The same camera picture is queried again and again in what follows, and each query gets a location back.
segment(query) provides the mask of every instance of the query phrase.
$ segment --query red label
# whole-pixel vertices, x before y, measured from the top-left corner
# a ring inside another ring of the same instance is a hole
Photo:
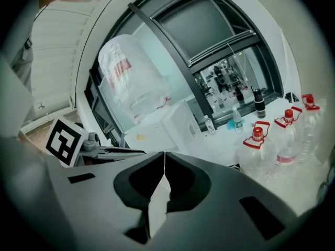
[[[111,78],[108,80],[109,86],[114,89],[116,79],[120,79],[120,77],[131,68],[131,65],[128,59],[123,59],[119,63],[114,66],[113,73]]]
[[[283,158],[283,157],[280,157],[277,155],[277,161],[280,162],[280,163],[290,163],[294,160],[295,156],[292,157],[292,158]]]
[[[114,66],[114,73],[119,79],[121,75],[123,75],[123,73],[129,68],[131,68],[129,61],[127,59],[124,59]]]

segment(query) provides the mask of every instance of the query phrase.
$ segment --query clear plastic bag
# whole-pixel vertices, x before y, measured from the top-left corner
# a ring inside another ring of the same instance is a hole
[[[134,37],[114,37],[102,47],[98,60],[113,100],[134,123],[166,105],[170,94],[167,79]]]

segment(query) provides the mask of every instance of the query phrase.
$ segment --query dark gray window frame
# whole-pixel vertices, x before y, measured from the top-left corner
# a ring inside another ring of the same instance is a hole
[[[199,53],[198,55],[192,57],[191,59],[188,59],[188,57],[183,53],[180,47],[173,41],[173,39],[169,36],[169,34],[165,32],[165,30],[162,28],[159,22],[155,19],[164,11],[169,10],[169,8],[180,6],[181,3],[183,3],[183,0],[172,0],[170,3],[166,4],[165,6],[157,10],[151,16],[145,15],[140,10],[141,5],[143,5],[146,1],[148,0],[136,0],[134,3],[130,3],[128,5],[127,10],[112,27],[102,46],[117,34],[122,25],[126,23],[129,20],[129,18],[131,18],[131,16],[136,14],[154,32],[154,34],[158,37],[158,39],[167,49],[167,51],[169,52],[175,63],[178,65],[179,69],[181,70],[186,82],[189,84],[203,114],[208,115],[212,119],[216,128],[217,125],[220,126],[222,124],[227,123],[227,121],[231,118],[231,116],[228,115],[214,120],[212,116],[213,110],[209,102],[207,101],[204,92],[197,85],[193,75],[215,64],[216,62],[233,55],[233,52],[240,52],[247,48],[253,49],[256,58],[263,70],[264,77],[268,85],[268,90],[271,93],[264,96],[265,104],[274,101],[278,97],[283,97],[283,85],[280,73],[269,46],[267,45],[266,41],[264,40],[263,36],[261,35],[257,27],[251,21],[251,19],[247,15],[245,15],[243,11],[233,1],[211,0],[211,2],[214,4],[222,3],[228,6],[231,10],[233,10],[235,14],[237,14],[237,16],[240,19],[243,20],[246,26],[248,26],[249,30],[239,33],[233,36],[232,38],[228,38],[227,40],[224,40],[216,44],[215,46],[212,46],[211,48],[203,51],[202,53]],[[98,75],[99,74],[98,69],[99,64],[98,59],[96,58],[95,63],[92,67],[92,73]],[[97,85],[99,85],[101,80],[102,79],[100,75],[98,75]],[[253,111],[255,111],[253,103],[246,105],[244,108],[241,108],[240,110],[242,116],[247,115]],[[203,131],[206,130],[206,127],[203,123],[199,125]]]
[[[91,85],[93,85],[96,88],[97,95],[95,97],[92,95]],[[122,133],[120,131],[120,128],[116,125],[116,123],[115,123],[113,117],[111,116],[110,112],[107,110],[107,105],[106,105],[105,101],[103,100],[103,97],[100,93],[100,90],[99,90],[98,86],[99,86],[99,72],[94,73],[92,70],[90,70],[90,76],[89,76],[87,86],[86,86],[86,90],[84,91],[84,94],[87,98],[88,104],[89,104],[90,109],[91,109],[95,118],[96,118],[96,114],[95,114],[94,109],[95,109],[95,106],[96,106],[98,101],[101,102],[103,107],[106,109],[106,112],[107,112],[107,114],[108,114],[108,116],[111,120],[111,123],[106,128],[102,128],[99,122],[98,122],[98,124],[99,124],[101,130],[103,131],[103,133],[105,135],[109,136],[109,138],[112,141],[112,145],[117,146],[118,143],[117,143],[116,139],[114,138],[114,136],[110,132],[113,129],[115,129],[115,131],[119,135],[119,137],[122,136]]]

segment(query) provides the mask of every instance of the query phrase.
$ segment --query black bottle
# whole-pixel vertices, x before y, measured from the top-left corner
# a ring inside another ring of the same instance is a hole
[[[243,96],[242,91],[240,90],[239,87],[236,87],[235,92],[236,92],[237,101],[239,102],[239,104],[243,105],[244,104],[244,96]]]
[[[251,90],[255,97],[254,102],[257,111],[257,116],[258,118],[264,118],[266,116],[266,113],[265,113],[265,102],[262,96],[262,92],[260,89],[253,90],[253,87],[251,87]]]

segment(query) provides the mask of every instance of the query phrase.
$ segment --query white table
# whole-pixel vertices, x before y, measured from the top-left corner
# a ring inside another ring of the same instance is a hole
[[[304,163],[276,165],[267,177],[251,177],[301,215],[316,206],[319,187],[326,181],[328,171],[328,164],[323,165],[312,156]]]

